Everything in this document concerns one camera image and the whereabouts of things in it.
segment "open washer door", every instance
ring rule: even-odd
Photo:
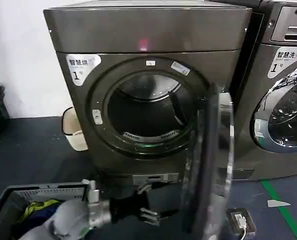
[[[233,107],[229,93],[211,85],[198,111],[183,179],[183,229],[199,240],[216,240],[232,182]]]

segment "white wall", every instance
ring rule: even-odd
[[[0,0],[0,85],[12,118],[60,116],[72,106],[43,9],[83,0]]]

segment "gray basket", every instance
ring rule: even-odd
[[[0,240],[11,239],[11,228],[33,201],[84,199],[86,184],[80,182],[9,186],[0,196]]]

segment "gray appliance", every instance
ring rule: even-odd
[[[235,179],[297,174],[297,0],[236,1],[253,7],[230,86]]]
[[[118,182],[177,181],[210,84],[230,86],[251,9],[101,0],[44,15],[95,166]]]

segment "cable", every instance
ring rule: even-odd
[[[235,214],[235,218],[237,220],[239,228],[243,229],[243,236],[240,240],[244,240],[244,238],[247,234],[247,220],[246,220],[245,216],[242,216],[241,214]]]
[[[240,239],[240,240],[244,240],[244,238],[245,238],[245,236],[246,236],[246,234],[247,234],[247,228],[246,227],[243,227],[243,236],[242,236],[242,238]]]

